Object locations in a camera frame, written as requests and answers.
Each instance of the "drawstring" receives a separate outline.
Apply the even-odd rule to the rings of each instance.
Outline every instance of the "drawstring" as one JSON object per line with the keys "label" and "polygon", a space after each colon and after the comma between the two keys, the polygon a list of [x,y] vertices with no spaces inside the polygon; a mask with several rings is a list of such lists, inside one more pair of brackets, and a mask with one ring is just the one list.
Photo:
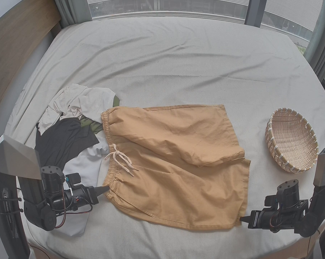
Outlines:
{"label": "drawstring", "polygon": [[119,163],[119,161],[116,159],[116,156],[118,155],[120,158],[122,158],[122,159],[125,161],[125,163],[128,165],[129,168],[131,168],[131,169],[133,169],[133,170],[137,170],[137,169],[135,169],[135,168],[132,166],[132,162],[131,162],[130,158],[127,157],[124,153],[122,153],[122,152],[120,152],[119,150],[117,150],[116,144],[112,144],[112,146],[113,146],[113,148],[114,148],[114,152],[109,153],[109,154],[105,157],[105,159],[108,159],[108,158],[112,155],[112,156],[113,156],[113,160],[114,160],[114,161],[115,161],[119,166],[121,166],[124,170],[126,170],[130,175],[134,176],[134,175],[130,172],[130,170],[129,170],[127,167],[125,167],[125,166],[123,166],[121,163]]}

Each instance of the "white garment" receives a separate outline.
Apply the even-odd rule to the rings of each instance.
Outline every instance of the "white garment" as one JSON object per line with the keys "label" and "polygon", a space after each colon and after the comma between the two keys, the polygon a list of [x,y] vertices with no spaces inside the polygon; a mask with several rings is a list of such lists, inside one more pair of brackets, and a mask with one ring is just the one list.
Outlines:
{"label": "white garment", "polygon": [[62,88],[48,104],[43,116],[39,121],[41,134],[53,126],[63,113],[61,119],[80,117],[101,122],[100,114],[113,106],[115,93],[104,87],[86,87],[79,84],[71,84]]}
{"label": "white garment", "polygon": [[[79,173],[81,183],[84,186],[96,187],[102,155],[109,153],[109,145],[107,144],[104,131],[97,133],[96,137],[99,140],[98,144],[80,152],[77,157],[65,163],[63,169],[64,175]],[[66,182],[64,182],[64,189],[69,189]],[[85,205],[75,212],[88,211],[89,209],[89,205]],[[66,215],[64,225],[61,228],[54,229],[51,233],[62,233],[68,236],[82,236],[87,224],[88,215],[89,213],[75,215],[68,214]],[[63,216],[57,217],[57,225],[61,223],[62,219]]]}

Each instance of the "clothing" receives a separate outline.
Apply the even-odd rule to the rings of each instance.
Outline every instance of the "clothing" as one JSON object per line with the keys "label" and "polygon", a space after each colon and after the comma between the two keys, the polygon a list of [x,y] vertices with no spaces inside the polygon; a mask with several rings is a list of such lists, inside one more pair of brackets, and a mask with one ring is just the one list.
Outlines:
{"label": "clothing", "polygon": [[[81,183],[85,186],[96,187],[98,182],[99,169],[102,161],[102,155],[109,153],[109,146],[105,139],[104,132],[101,131],[96,135],[99,140],[95,144],[82,152],[67,163],[63,170],[64,175],[79,173]],[[64,183],[64,189],[69,189],[67,183]],[[82,206],[76,212],[83,212],[89,209],[89,205]],[[86,228],[89,213],[67,215],[62,227],[53,230],[54,233],[62,233],[68,236],[82,236]],[[57,224],[60,224],[63,216],[57,217]]]}
{"label": "clothing", "polygon": [[223,105],[114,107],[101,117],[110,147],[103,185],[118,209],[184,229],[239,223],[250,161]]}
{"label": "clothing", "polygon": [[81,127],[90,126],[91,131],[94,134],[97,134],[98,132],[103,130],[101,123],[93,121],[93,120],[87,118],[86,116],[81,115],[80,122],[81,122]]}
{"label": "clothing", "polygon": [[115,93],[108,88],[89,88],[71,84],[62,88],[49,102],[39,121],[39,130],[43,134],[58,119],[80,117],[81,115],[101,123],[100,114],[111,108]]}
{"label": "clothing", "polygon": [[78,156],[99,141],[89,126],[81,127],[78,118],[57,121],[43,135],[36,131],[35,150],[39,152],[40,166],[57,166],[61,170],[70,159]]}

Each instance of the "white bed sheet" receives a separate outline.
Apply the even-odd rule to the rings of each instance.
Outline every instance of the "white bed sheet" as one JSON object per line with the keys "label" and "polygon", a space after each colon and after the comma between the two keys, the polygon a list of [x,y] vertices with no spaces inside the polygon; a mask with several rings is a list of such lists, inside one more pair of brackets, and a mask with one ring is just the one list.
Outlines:
{"label": "white bed sheet", "polygon": [[[63,29],[22,91],[6,134],[34,147],[35,123],[48,102],[72,83],[108,87],[123,106],[224,104],[245,157],[251,160],[247,214],[289,179],[310,198],[315,168],[282,170],[264,131],[279,107],[300,112],[325,147],[325,92],[290,39],[276,32],[223,21],[148,17],[86,22]],[[108,161],[102,162],[98,185]],[[257,258],[300,236],[249,230],[194,232],[151,224],[117,210],[104,196],[82,237],[45,232],[22,215],[30,242],[67,258]]]}

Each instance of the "building exterior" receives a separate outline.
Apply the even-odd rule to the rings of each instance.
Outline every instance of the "building exterior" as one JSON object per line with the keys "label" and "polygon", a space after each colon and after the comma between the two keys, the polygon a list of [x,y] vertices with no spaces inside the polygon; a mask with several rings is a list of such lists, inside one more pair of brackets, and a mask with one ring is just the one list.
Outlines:
{"label": "building exterior", "polygon": [[[88,0],[93,20],[133,16],[185,16],[244,23],[249,0]],[[261,28],[307,47],[322,0],[267,0]]]}

